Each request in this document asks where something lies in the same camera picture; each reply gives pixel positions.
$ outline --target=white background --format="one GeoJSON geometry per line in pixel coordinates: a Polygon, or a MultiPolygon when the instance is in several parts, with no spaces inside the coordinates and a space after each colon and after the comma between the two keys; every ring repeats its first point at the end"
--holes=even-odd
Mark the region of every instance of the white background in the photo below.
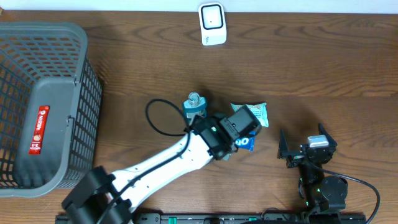
{"type": "MultiPolygon", "coordinates": [[[[197,11],[201,0],[0,0],[4,9],[197,11]]],[[[227,12],[398,13],[398,0],[219,0],[227,12]]]]}

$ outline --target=bottle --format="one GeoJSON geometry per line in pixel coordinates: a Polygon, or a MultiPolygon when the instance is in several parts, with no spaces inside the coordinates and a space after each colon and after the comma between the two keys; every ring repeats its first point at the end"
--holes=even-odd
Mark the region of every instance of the bottle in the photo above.
{"type": "Polygon", "coordinates": [[[182,110],[184,112],[184,116],[187,120],[191,120],[196,114],[201,116],[206,116],[206,107],[207,102],[206,98],[199,96],[198,93],[190,93],[188,96],[188,100],[183,102],[182,110]]]}

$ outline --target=wooden table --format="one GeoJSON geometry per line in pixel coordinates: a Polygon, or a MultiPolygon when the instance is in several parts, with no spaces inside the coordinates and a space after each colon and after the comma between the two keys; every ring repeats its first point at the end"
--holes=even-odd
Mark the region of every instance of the wooden table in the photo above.
{"type": "MultiPolygon", "coordinates": [[[[157,134],[144,117],[151,98],[181,104],[191,91],[209,111],[229,102],[267,102],[270,127],[254,152],[213,162],[148,198],[164,212],[262,212],[303,208],[299,173],[276,158],[279,130],[298,146],[322,122],[338,142],[325,168],[364,179],[380,191],[373,223],[398,219],[398,16],[228,13],[227,42],[204,47],[197,13],[5,11],[2,21],[72,21],[88,35],[88,56],[104,80],[95,165],[108,172],[136,164],[177,138],[157,134]]],[[[153,107],[159,128],[182,123],[153,107]]],[[[1,223],[53,223],[69,190],[0,199],[1,223]]],[[[370,216],[376,197],[349,182],[348,212],[370,216]]]]}

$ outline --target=gray plastic basket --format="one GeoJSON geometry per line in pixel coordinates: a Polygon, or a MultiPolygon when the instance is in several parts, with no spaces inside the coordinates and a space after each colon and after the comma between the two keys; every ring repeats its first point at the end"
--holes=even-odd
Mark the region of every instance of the gray plastic basket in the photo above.
{"type": "Polygon", "coordinates": [[[101,86],[72,23],[0,22],[0,197],[73,187],[91,169],[101,86]],[[50,106],[40,155],[29,147],[50,106]]]}

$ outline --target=snack package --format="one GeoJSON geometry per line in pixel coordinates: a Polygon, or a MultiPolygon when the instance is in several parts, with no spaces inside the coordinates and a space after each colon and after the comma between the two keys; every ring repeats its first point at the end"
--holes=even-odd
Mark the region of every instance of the snack package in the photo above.
{"type": "MultiPolygon", "coordinates": [[[[267,117],[267,109],[266,109],[266,104],[267,103],[260,103],[258,105],[247,105],[250,111],[256,116],[256,118],[260,121],[261,126],[263,127],[268,127],[268,117],[267,117]]],[[[232,109],[234,111],[237,111],[240,107],[243,105],[234,105],[231,104],[232,109]]],[[[237,139],[235,141],[235,144],[240,148],[240,149],[247,149],[249,151],[254,150],[254,140],[256,137],[251,137],[251,138],[241,138],[237,139]]]]}

